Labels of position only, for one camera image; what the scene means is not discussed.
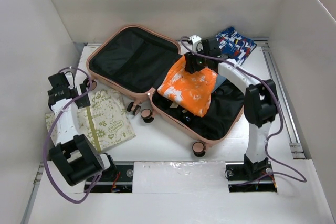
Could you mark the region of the orange white tie-dye garment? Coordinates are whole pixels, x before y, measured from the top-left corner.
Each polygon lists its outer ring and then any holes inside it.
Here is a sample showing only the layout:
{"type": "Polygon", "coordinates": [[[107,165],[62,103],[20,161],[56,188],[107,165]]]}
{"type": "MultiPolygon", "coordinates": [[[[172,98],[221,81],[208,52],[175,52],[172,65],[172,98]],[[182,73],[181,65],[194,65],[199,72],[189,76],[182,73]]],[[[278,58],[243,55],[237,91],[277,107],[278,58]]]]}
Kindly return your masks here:
{"type": "Polygon", "coordinates": [[[218,74],[208,67],[191,74],[185,70],[185,65],[182,56],[170,68],[157,91],[195,116],[204,117],[210,107],[218,74]]]}

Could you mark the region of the grey-blue cloth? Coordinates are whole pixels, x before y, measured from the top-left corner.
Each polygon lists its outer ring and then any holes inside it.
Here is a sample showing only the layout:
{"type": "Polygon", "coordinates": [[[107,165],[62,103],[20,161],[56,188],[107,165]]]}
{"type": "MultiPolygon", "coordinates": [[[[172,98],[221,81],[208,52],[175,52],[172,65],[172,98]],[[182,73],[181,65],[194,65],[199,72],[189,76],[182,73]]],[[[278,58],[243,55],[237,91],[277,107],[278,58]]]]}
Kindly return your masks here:
{"type": "Polygon", "coordinates": [[[212,92],[215,92],[225,81],[226,81],[225,77],[218,75],[212,92]]]}

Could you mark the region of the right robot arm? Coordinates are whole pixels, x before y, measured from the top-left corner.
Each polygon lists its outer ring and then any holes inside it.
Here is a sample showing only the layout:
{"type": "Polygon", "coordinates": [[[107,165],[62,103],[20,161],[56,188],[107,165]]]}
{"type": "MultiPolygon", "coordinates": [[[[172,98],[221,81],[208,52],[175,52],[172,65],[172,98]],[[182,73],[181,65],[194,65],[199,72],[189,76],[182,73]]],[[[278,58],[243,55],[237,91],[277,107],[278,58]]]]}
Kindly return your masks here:
{"type": "Polygon", "coordinates": [[[188,72],[194,73],[209,67],[243,93],[244,116],[249,123],[249,141],[242,169],[247,178],[256,178],[268,166],[269,131],[276,115],[281,113],[275,83],[270,79],[261,80],[247,72],[233,56],[222,53],[216,38],[183,36],[181,44],[188,51],[185,55],[188,72]]]}

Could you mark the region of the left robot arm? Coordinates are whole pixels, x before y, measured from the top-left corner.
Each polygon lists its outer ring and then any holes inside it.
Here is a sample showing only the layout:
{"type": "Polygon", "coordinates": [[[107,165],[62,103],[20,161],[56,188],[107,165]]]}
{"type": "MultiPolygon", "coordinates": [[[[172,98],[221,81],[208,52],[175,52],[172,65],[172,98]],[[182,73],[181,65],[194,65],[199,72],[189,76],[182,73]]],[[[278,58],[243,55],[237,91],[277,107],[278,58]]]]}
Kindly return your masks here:
{"type": "Polygon", "coordinates": [[[55,116],[60,116],[56,123],[57,138],[49,155],[65,181],[74,186],[86,179],[100,174],[105,180],[117,177],[119,171],[108,154],[109,162],[103,162],[101,155],[80,133],[77,112],[90,106],[88,95],[79,96],[77,88],[69,82],[71,72],[60,72],[48,77],[52,89],[48,91],[48,105],[55,116]]]}

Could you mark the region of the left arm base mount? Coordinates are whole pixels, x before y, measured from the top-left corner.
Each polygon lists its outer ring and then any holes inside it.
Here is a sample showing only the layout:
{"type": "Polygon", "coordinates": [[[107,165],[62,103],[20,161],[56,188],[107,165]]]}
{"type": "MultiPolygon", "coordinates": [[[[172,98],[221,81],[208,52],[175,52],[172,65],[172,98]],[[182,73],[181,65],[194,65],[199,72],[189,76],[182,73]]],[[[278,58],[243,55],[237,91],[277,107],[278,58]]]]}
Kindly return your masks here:
{"type": "Polygon", "coordinates": [[[132,193],[134,163],[117,162],[117,172],[105,170],[91,193],[132,193]]]}

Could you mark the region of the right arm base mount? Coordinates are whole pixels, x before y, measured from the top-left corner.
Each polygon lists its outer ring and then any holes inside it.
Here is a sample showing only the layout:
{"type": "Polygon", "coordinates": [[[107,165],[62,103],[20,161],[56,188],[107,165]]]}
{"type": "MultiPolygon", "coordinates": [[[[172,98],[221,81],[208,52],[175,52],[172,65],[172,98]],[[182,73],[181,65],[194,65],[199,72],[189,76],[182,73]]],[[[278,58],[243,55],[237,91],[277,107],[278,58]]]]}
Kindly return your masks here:
{"type": "Polygon", "coordinates": [[[277,185],[273,175],[267,175],[272,171],[271,163],[260,170],[249,173],[244,162],[226,162],[224,172],[228,181],[230,193],[276,193],[277,185]]]}

